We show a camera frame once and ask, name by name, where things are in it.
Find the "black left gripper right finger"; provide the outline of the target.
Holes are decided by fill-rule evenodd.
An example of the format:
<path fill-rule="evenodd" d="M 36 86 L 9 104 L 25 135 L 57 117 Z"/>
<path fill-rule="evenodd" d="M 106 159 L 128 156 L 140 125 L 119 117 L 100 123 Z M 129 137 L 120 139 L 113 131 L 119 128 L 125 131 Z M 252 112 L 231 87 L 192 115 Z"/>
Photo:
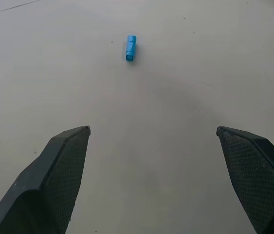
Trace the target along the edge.
<path fill-rule="evenodd" d="M 220 126 L 232 186 L 257 234 L 274 234 L 274 145 L 247 131 Z"/>

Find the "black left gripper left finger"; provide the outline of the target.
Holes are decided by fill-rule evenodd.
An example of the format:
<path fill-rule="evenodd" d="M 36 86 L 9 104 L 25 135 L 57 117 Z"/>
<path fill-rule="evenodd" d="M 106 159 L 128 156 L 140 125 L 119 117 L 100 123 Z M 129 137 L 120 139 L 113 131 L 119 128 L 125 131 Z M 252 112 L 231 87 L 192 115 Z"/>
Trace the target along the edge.
<path fill-rule="evenodd" d="M 65 234 L 79 193 L 91 129 L 50 139 L 0 201 L 0 234 Z"/>

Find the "small blue cylinder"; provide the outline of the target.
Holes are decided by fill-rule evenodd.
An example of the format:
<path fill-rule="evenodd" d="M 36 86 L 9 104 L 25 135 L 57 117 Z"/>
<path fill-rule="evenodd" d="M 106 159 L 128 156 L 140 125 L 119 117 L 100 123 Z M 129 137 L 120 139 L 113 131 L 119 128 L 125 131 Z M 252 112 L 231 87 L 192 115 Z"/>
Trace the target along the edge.
<path fill-rule="evenodd" d="M 135 57 L 135 48 L 136 48 L 136 36 L 128 35 L 127 45 L 126 45 L 126 61 L 134 61 Z"/>

